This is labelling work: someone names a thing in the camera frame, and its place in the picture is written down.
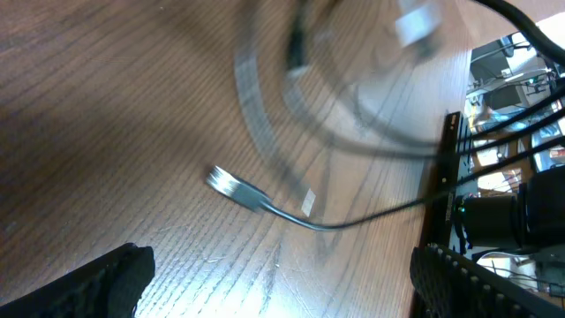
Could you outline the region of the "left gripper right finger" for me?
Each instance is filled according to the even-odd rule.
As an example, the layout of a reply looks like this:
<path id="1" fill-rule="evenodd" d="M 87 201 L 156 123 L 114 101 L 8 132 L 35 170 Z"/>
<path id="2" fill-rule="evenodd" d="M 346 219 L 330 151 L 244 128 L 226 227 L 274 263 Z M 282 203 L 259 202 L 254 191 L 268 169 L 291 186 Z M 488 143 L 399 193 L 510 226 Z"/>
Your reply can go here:
<path id="1" fill-rule="evenodd" d="M 562 318 L 564 310 L 445 246 L 412 250 L 413 317 Z"/>

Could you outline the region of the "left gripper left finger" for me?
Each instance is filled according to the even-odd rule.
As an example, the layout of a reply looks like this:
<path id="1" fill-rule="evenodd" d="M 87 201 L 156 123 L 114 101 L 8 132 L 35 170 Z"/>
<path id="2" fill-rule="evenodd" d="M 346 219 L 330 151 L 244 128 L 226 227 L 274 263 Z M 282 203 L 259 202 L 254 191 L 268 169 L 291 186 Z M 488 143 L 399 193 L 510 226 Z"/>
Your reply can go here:
<path id="1" fill-rule="evenodd" d="M 154 273 L 153 248 L 126 243 L 1 306 L 1 316 L 131 318 Z"/>

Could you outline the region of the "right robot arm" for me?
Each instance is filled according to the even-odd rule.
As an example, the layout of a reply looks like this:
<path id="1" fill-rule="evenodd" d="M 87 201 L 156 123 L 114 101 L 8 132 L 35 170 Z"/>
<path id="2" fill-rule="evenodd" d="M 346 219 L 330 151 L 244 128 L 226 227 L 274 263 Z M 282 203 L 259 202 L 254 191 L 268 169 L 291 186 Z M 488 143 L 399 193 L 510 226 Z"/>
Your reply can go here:
<path id="1" fill-rule="evenodd" d="M 459 196 L 451 212 L 459 253 L 491 247 L 503 253 L 564 243 L 564 168 L 544 170 L 516 194 Z"/>

